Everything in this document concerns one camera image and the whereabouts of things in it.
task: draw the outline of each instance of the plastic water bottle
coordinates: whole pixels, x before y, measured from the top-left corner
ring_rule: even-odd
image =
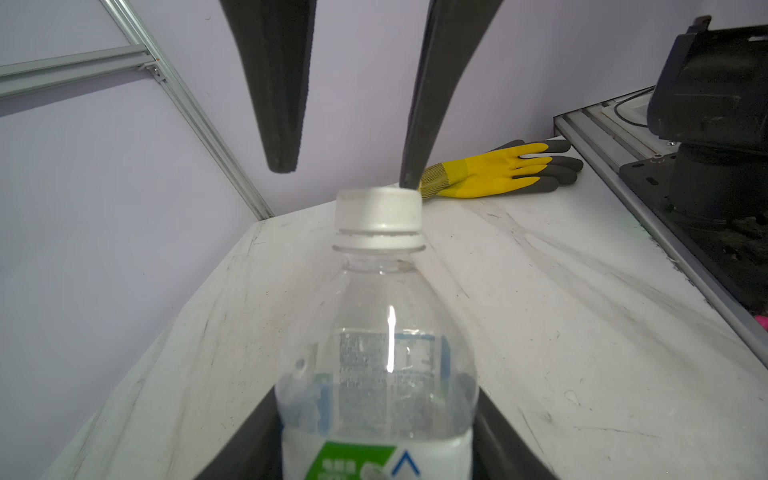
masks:
[[[472,348],[415,268],[422,199],[344,190],[346,258],[283,345],[276,395],[289,480],[466,480],[478,398]]]

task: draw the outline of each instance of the work glove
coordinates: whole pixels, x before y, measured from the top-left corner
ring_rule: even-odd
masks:
[[[513,141],[487,154],[435,164],[424,170],[419,191],[427,199],[477,198],[507,192],[551,192],[576,181],[584,164],[573,157],[521,158],[528,154],[560,154],[571,149],[567,140],[533,144]]]

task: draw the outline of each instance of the white bottle cap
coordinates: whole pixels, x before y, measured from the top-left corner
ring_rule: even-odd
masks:
[[[414,250],[424,246],[422,196],[397,187],[353,188],[336,195],[336,246]]]

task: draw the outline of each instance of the white marble table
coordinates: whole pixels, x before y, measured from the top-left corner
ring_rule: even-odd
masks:
[[[43,478],[193,478],[272,386],[339,268],[334,204],[253,225]],[[561,478],[768,478],[768,371],[589,166],[425,205],[417,264],[482,387]]]

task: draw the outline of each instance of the aluminum frame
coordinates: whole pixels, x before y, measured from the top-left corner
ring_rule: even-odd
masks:
[[[127,0],[101,0],[101,3],[131,44],[146,45],[154,59],[154,64],[148,68],[149,71],[163,87],[256,218],[265,220],[274,217],[272,210],[256,190],[250,178],[243,172],[237,159],[224,143],[208,116],[205,115],[192,92],[181,80],[181,76],[160,50],[157,42],[152,38],[131,4]]]
[[[154,58],[144,45],[25,61],[0,67],[0,98],[139,68]]]

